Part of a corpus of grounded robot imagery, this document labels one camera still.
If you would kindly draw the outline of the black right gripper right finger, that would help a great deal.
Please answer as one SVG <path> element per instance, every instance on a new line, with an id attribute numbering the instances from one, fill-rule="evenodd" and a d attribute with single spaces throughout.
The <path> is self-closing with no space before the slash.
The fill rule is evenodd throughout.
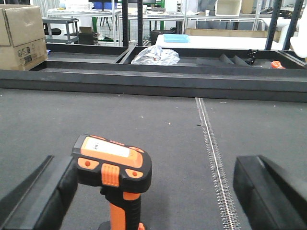
<path id="1" fill-rule="evenodd" d="M 270 159 L 236 158 L 233 188 L 254 230 L 305 230 L 307 183 Z"/>

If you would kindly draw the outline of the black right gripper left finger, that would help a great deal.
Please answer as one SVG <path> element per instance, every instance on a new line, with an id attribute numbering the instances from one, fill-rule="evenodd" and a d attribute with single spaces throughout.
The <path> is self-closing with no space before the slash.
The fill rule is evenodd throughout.
<path id="1" fill-rule="evenodd" d="M 59 230 L 78 187 L 71 156 L 47 156 L 0 201 L 2 230 Z"/>

